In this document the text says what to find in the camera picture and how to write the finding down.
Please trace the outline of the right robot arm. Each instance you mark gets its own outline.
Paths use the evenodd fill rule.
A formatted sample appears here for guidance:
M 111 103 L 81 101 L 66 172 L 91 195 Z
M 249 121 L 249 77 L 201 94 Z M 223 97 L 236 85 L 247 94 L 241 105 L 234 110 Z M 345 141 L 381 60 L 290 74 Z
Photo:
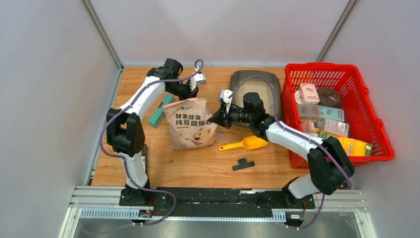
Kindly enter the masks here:
M 232 97 L 232 91 L 221 90 L 220 108 L 209 122 L 226 129 L 233 122 L 247 123 L 256 137 L 283 146 L 308 162 L 309 173 L 284 186 L 282 200 L 286 206 L 294 208 L 303 197 L 315 193 L 331 195 L 345 182 L 351 183 L 355 169 L 337 138 L 310 136 L 286 125 L 265 112 L 263 101 L 256 92 L 245 95 L 242 108 L 232 104 Z

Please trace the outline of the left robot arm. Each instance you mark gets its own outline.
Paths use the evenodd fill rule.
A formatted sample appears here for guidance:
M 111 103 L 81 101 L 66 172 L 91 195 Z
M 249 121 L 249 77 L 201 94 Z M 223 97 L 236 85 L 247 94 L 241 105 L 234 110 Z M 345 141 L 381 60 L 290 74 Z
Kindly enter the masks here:
M 146 78 L 137 92 L 119 109 L 109 109 L 106 124 L 100 133 L 114 151 L 101 150 L 108 156 L 120 158 L 126 175 L 125 190 L 140 206 L 151 200 L 149 178 L 143 166 L 143 160 L 137 155 L 145 144 L 145 133 L 142 119 L 155 100 L 167 92 L 185 100 L 196 97 L 199 83 L 205 83 L 202 74 L 204 62 L 198 59 L 194 63 L 194 73 L 180 78 L 183 65 L 175 59 L 166 59 L 161 67 L 154 67 L 146 74 Z

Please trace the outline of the pink cat litter bag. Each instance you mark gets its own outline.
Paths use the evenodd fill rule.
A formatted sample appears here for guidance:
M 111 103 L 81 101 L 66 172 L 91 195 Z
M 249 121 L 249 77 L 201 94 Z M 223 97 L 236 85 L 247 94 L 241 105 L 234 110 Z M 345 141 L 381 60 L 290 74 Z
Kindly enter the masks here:
M 212 114 L 205 98 L 174 102 L 165 105 L 163 112 L 169 124 L 173 150 L 207 147 L 225 139 L 217 131 L 218 125 L 208 121 Z

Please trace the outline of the black bag clip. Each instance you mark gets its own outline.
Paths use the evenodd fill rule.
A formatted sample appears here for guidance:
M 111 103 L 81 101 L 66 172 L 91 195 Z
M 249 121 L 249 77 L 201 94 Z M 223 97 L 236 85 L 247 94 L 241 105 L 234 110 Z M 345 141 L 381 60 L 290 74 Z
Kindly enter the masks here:
M 236 165 L 232 166 L 232 170 L 233 171 L 238 171 L 238 170 L 242 170 L 242 169 L 246 169 L 246 168 L 250 168 L 250 167 L 254 167 L 254 166 L 255 166 L 255 162 L 247 161 L 246 158 L 241 158 L 237 161 Z

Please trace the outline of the yellow plastic scoop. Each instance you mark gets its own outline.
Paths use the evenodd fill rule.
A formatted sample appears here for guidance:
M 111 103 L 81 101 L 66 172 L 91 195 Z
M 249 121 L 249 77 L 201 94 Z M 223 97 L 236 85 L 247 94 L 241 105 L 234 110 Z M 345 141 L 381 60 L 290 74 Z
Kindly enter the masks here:
M 262 148 L 266 146 L 268 143 L 269 143 L 268 141 L 262 138 L 259 138 L 256 136 L 249 136 L 249 137 L 245 137 L 240 142 L 219 146 L 218 150 L 227 151 L 227 150 L 232 150 L 232 149 L 237 149 L 237 148 L 245 148 L 247 150 L 253 150 L 253 149 Z

